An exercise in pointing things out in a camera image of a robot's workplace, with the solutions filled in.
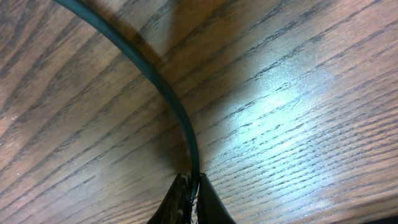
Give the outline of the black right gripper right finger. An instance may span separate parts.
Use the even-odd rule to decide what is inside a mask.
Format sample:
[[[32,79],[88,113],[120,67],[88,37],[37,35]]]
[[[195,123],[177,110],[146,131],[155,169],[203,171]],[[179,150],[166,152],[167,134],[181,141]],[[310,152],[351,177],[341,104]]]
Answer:
[[[236,224],[206,174],[201,174],[197,197],[199,224]]]

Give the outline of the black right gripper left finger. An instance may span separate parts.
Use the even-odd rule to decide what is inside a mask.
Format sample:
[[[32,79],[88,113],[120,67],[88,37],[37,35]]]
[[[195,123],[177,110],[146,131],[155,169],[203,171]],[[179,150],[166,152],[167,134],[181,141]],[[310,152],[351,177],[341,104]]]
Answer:
[[[186,224],[191,222],[190,176],[178,174],[159,208],[147,224]]]

